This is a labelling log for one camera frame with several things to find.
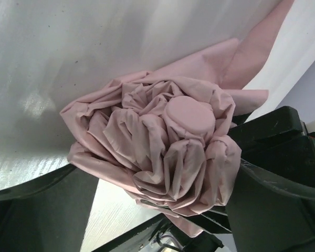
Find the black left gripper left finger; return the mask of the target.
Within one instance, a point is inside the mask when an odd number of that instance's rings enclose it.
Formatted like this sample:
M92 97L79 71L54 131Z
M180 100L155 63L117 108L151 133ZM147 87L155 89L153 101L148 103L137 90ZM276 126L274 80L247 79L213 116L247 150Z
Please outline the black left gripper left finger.
M80 251L97 184L66 165L0 190L0 251Z

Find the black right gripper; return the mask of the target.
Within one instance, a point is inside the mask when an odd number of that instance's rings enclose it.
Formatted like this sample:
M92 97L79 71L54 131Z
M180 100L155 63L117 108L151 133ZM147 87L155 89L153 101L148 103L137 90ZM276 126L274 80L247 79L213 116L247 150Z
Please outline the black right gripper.
M228 135L239 145L242 158L264 170L315 188L315 132L309 133L298 111L283 106L248 121L236 115Z

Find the pink umbrella with black lining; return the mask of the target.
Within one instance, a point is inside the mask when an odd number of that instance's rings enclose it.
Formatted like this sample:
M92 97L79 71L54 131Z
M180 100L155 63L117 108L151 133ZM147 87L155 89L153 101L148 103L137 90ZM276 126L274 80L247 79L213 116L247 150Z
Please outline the pink umbrella with black lining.
M281 1L242 41L235 38L153 72L113 79L60 112L76 141L68 161L143 200L190 237L187 220L227 204L241 149L233 117L261 107L267 90L246 85L268 59L292 7Z

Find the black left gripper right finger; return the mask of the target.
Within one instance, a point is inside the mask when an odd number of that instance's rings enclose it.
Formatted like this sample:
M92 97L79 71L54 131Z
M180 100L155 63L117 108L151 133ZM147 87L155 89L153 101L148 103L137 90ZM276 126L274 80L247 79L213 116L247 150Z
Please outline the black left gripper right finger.
M245 160L226 212L238 251L315 251L315 188Z

